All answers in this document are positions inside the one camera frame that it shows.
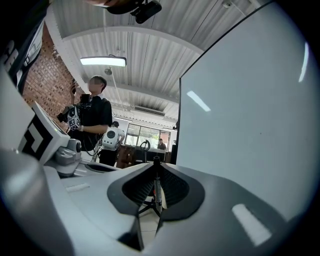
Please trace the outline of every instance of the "brick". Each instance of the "brick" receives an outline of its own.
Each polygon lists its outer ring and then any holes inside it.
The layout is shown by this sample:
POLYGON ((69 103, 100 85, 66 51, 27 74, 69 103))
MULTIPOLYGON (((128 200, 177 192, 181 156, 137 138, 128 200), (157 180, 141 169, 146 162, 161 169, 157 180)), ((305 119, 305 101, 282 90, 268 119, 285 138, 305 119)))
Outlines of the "brick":
MULTIPOLYGON (((44 25, 40 56, 29 70, 22 96, 30 106, 36 101, 66 131, 68 125, 60 123, 57 115, 70 105, 69 90, 73 77, 61 57, 53 53, 54 43, 44 25)), ((75 102, 79 102, 84 92, 80 87, 77 87, 76 92, 75 102)))

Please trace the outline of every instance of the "white panel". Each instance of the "white panel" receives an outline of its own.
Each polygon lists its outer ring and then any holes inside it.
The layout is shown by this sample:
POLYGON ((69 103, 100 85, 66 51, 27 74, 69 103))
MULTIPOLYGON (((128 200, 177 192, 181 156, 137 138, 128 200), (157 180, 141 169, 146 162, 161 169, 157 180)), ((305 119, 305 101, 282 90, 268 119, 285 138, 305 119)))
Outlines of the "white panel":
POLYGON ((0 78, 0 147, 17 150, 35 113, 21 97, 2 64, 0 78))
POLYGON ((320 78, 305 45, 272 3, 217 42, 181 79, 177 165, 231 179, 287 220, 306 209, 319 178, 320 78))

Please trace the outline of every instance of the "window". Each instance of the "window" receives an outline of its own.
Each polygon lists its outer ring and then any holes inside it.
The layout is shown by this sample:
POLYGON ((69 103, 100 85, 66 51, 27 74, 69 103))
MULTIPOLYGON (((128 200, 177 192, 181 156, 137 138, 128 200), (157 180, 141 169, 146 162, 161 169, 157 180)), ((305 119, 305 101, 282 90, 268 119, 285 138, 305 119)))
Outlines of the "window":
POLYGON ((170 132, 161 131, 154 128, 143 127, 140 125, 129 124, 125 137, 125 144, 131 146, 140 146, 141 143, 148 140, 150 147, 156 149, 159 144, 159 139, 162 139, 166 148, 169 148, 170 132))

